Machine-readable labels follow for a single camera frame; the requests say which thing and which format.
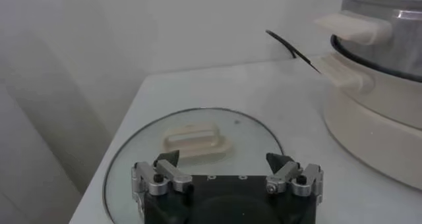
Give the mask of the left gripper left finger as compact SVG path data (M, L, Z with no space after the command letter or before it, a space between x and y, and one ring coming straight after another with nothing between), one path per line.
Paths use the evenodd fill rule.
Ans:
M193 176L177 168L179 151L160 154L153 163L136 162L131 167L132 197L141 219L159 207L181 202L188 205L193 197Z

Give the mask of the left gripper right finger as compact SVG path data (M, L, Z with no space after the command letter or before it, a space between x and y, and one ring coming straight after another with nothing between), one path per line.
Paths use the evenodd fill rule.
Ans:
M314 196L322 201L324 171L320 165L308 164L302 168L299 162L286 155L266 154L272 174L265 179L266 191L270 195L290 190L294 196Z

